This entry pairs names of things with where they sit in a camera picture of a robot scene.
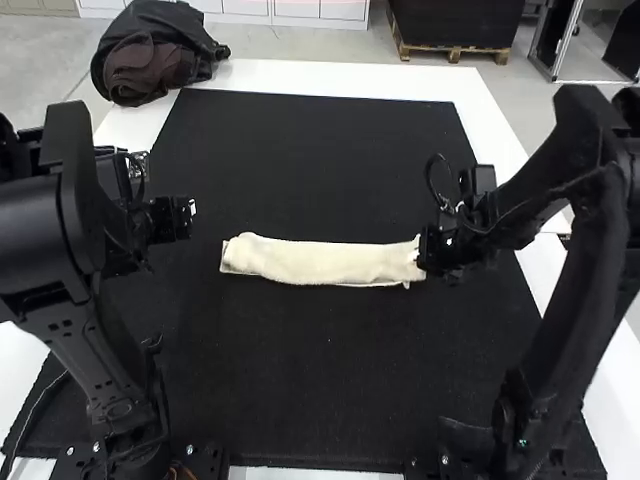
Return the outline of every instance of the floor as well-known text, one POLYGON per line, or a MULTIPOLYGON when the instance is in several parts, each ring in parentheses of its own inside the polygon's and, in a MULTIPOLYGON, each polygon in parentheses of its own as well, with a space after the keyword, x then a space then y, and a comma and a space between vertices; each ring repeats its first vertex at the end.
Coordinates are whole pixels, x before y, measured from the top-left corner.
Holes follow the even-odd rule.
MULTIPOLYGON (((93 88, 88 69, 108 24, 108 20, 0 16, 0 110, 16 127, 42 124, 46 105, 74 99, 87 103, 94 128, 100 124, 110 104, 93 88)), ((370 26, 365 32, 232 24, 208 24, 207 30, 231 47, 234 58, 401 63, 382 0, 372 0, 370 26)), ((554 126, 552 97, 559 88, 527 60, 534 30, 531 21, 520 26, 507 66, 495 65, 490 56, 463 54, 456 67, 478 69, 530 154, 554 126)), ((599 61, 601 48, 599 37, 582 28, 571 43, 560 78, 611 79, 612 72, 599 61)), ((414 56, 410 64, 446 65, 447 61, 434 53, 414 56)), ((601 87, 609 98, 619 89, 601 87)), ((640 337, 640 301, 630 316, 640 337)))

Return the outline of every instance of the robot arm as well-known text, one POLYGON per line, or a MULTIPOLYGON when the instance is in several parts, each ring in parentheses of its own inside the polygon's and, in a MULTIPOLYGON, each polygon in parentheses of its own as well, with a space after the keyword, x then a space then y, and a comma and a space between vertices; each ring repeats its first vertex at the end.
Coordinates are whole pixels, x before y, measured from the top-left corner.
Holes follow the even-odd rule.
POLYGON ((135 157, 118 150, 111 160, 119 194, 111 200, 96 168, 105 152, 94 150, 81 102, 50 106, 41 130, 14 134, 7 123, 0 142, 0 321, 47 344, 86 394, 100 451, 87 472, 163 478, 171 455, 153 360, 161 339, 139 345, 101 280, 144 268, 150 245, 188 239, 193 201, 145 203, 144 181, 134 197, 126 161, 135 157))
POLYGON ((498 188, 492 167, 461 172, 461 202, 441 201, 438 221, 423 232, 418 265, 459 278, 499 250, 524 248, 567 204, 576 216, 562 274, 529 349, 505 374, 492 428, 440 419, 442 478, 560 478, 569 470, 571 423, 640 288, 640 95, 624 90, 613 103, 595 87, 562 87, 557 125, 526 165, 498 188))

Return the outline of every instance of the towel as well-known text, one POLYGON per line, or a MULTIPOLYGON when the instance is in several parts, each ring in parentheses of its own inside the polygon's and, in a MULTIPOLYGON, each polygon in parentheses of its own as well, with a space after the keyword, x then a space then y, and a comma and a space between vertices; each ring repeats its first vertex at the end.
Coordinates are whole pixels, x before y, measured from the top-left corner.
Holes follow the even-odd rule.
POLYGON ((415 262, 419 239, 387 245, 295 242, 244 232, 223 242, 220 271, 290 285, 409 288, 426 278, 415 262))

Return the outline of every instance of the pallet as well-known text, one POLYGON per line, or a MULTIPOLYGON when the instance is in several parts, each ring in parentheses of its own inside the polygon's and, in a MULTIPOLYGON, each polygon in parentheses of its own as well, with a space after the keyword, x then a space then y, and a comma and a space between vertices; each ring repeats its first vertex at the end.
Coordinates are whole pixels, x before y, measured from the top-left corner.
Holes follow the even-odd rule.
POLYGON ((494 61, 497 65, 506 65, 509 62, 510 48, 481 48, 481 47, 468 47, 468 46, 445 46, 445 45, 412 45, 406 43, 402 39, 400 29, 398 28, 398 22, 396 17, 391 11, 391 7, 387 5, 387 18, 391 25, 391 34, 396 43, 398 49, 398 55, 400 60, 408 62, 411 60, 411 52, 447 52, 449 63, 457 64, 460 61, 460 54, 462 52, 469 53, 489 53, 494 55, 494 61))

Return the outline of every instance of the black mat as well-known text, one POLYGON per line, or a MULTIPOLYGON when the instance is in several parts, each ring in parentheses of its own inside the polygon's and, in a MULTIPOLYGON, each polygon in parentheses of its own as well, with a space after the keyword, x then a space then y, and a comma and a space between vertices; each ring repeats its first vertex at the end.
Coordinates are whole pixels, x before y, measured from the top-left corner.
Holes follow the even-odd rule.
MULTIPOLYGON (((109 284, 137 338, 165 334, 177 438, 219 439, 236 463, 397 471, 436 458, 438 415, 489 424, 504 370, 539 322, 513 254, 456 288, 294 288, 218 273, 222 240, 247 230, 413 238, 434 213, 422 169, 436 151, 457 169, 475 162, 452 104, 180 94, 151 177, 154 194, 195 196, 193 239, 156 248, 155 277, 109 284)), ((56 368, 46 363, 35 391, 56 368)), ((70 384, 22 453, 55 456, 86 437, 82 404, 70 384)), ((572 460, 602 468, 584 428, 572 460)))

